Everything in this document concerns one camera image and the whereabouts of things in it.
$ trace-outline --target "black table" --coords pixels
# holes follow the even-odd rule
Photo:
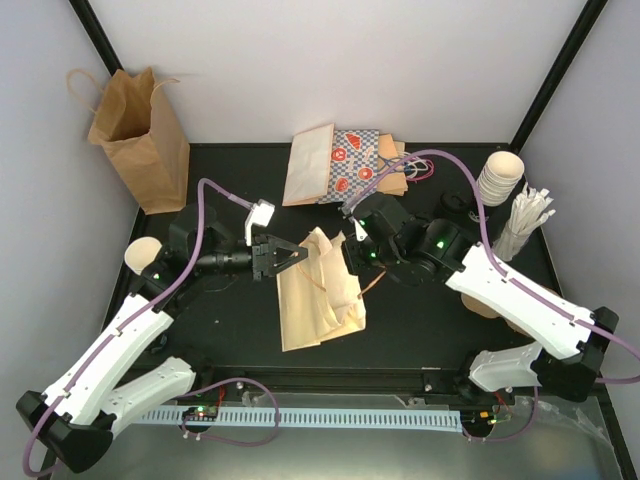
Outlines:
[[[425,145],[409,147],[416,151]],[[444,148],[459,156],[477,175],[488,155],[500,147]],[[188,201],[196,200],[198,180],[209,177],[251,201],[264,198],[279,206],[288,157],[289,145],[193,146]],[[433,212],[445,191],[470,196],[470,187],[453,164],[439,158],[434,161],[435,174],[411,185],[399,199],[407,210]],[[219,220],[242,238],[246,210],[213,190],[207,191],[206,201],[217,210]],[[496,227],[508,215],[509,205],[492,213],[489,228],[494,235],[499,233]],[[337,208],[338,204],[279,207],[266,230],[296,243],[315,226],[329,237],[340,230],[350,231],[352,227]],[[136,236],[151,235],[164,241],[174,217],[147,217]],[[454,220],[479,237],[478,225],[467,215]],[[533,235],[512,264],[544,286],[557,286],[541,235]],[[369,280],[364,276],[361,283],[367,285]],[[129,281],[130,276],[119,282],[121,290],[126,291]],[[254,376],[274,388],[410,391],[421,388],[425,371],[455,372],[470,352],[501,350],[531,341],[500,319],[489,320],[468,311],[460,294],[443,284],[412,288],[385,278],[365,295],[364,331],[318,347],[283,353],[275,279],[252,283],[245,276],[222,291],[213,291],[224,287],[221,282],[212,281],[212,291],[195,300],[167,331],[164,350],[143,355],[135,370],[154,368],[169,355],[191,355],[191,361],[195,358],[196,362],[199,359],[213,365],[216,376]]]

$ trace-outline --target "paper bag handle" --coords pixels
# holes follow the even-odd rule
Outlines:
[[[311,245],[315,245],[316,247],[318,247],[318,249],[320,248],[316,243],[314,242],[309,242]],[[314,286],[316,286],[317,288],[319,288],[320,290],[322,290],[323,292],[326,292],[327,289],[324,288],[323,285],[319,284],[318,282],[316,282],[313,277],[311,275],[309,275],[309,273],[305,272],[304,269],[300,266],[299,263],[296,263],[296,268],[298,269],[298,271],[302,274],[303,277],[305,277],[307,280],[309,280]],[[371,282],[369,282],[369,285],[367,285],[366,287],[364,287],[360,293],[358,294],[358,300],[362,299],[362,296],[367,293],[369,290],[371,290],[373,287],[376,286],[376,284],[382,280],[382,277],[385,276],[385,274],[387,273],[387,270],[383,268],[382,272],[380,272],[378,274],[378,276],[376,278],[374,278],[373,280],[371,280]]]
[[[98,80],[96,80],[96,77],[94,77],[91,73],[87,72],[86,70],[83,70],[82,68],[74,68],[69,73],[67,73],[67,90],[69,90],[69,93],[73,95],[76,98],[76,100],[78,100],[82,105],[87,107],[93,113],[96,113],[95,109],[91,106],[91,104],[87,102],[84,98],[82,98],[80,94],[78,94],[78,92],[76,92],[75,89],[71,86],[71,78],[76,73],[82,73],[85,77],[91,80],[91,83],[93,83],[95,87],[98,90],[100,90],[100,93],[104,93],[104,89],[100,86],[100,84],[98,83]]]
[[[153,87],[153,90],[151,91],[151,97],[149,97],[149,101],[151,101],[151,99],[153,98],[153,94],[156,93],[156,90],[158,90],[161,86],[166,85],[167,83],[180,83],[180,80],[178,80],[177,78],[167,78],[161,81],[158,85]]]

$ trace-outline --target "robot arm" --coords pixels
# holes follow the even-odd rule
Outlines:
[[[197,297],[198,287],[208,276],[251,272],[254,280],[261,280],[306,258],[306,249],[298,245],[273,236],[252,235],[252,226],[266,226],[272,213],[273,205],[262,200],[254,204],[245,222],[249,238],[237,241],[217,222],[215,211],[205,207],[203,247],[194,270],[164,301],[121,327],[184,271],[193,253],[197,227],[196,205],[185,207],[169,227],[169,241],[143,270],[115,318],[84,355],[44,392],[29,391],[21,397],[16,408],[32,430],[62,397],[38,438],[73,472],[93,466],[113,439],[142,414],[191,390],[196,372],[174,357],[126,385],[117,384],[149,344]],[[279,261],[279,251],[297,255]],[[91,363],[67,391],[70,380],[90,358]]]
[[[504,272],[496,271],[483,246],[474,244],[455,224],[410,215],[388,195],[367,197],[353,217],[360,233],[343,244],[350,273],[380,266],[397,280],[443,282],[488,305],[536,340],[525,347],[472,354],[464,367],[472,386],[493,392],[542,385],[568,400],[586,399],[608,341],[573,319],[613,333],[615,313],[605,307],[592,312],[574,305],[500,261]]]

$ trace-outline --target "white cable tray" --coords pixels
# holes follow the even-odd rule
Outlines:
[[[161,405],[144,414],[141,425],[181,425],[190,407]],[[221,407],[214,420],[190,420],[187,425],[221,427],[272,427],[273,408]],[[351,428],[385,430],[462,431],[460,412],[442,410],[365,410],[337,408],[281,408],[280,426],[290,428]]]

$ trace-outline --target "black frame pole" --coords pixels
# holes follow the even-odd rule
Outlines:
[[[76,12],[76,15],[82,22],[82,26],[87,31],[91,42],[98,51],[100,58],[104,62],[109,73],[113,75],[116,70],[124,70],[122,64],[116,55],[115,50],[111,46],[111,42],[107,38],[107,34],[104,33],[102,25],[98,17],[96,17],[93,8],[89,4],[88,0],[69,0],[69,3]]]
[[[510,150],[512,152],[519,153],[520,150],[522,150],[522,147],[524,147],[529,135],[531,135],[531,132],[538,123],[542,113],[545,108],[547,108],[547,105],[558,88],[558,85],[562,81],[564,74],[567,73],[571,62],[573,62],[573,59],[576,57],[580,47],[582,47],[587,35],[589,35],[591,27],[593,27],[596,20],[598,20],[598,17],[606,4],[607,0],[587,0],[578,20],[576,20],[576,23],[571,29],[560,53],[558,53],[555,62],[551,66],[551,70],[549,70],[538,94],[533,100],[524,120],[522,120],[518,131],[511,141]]]

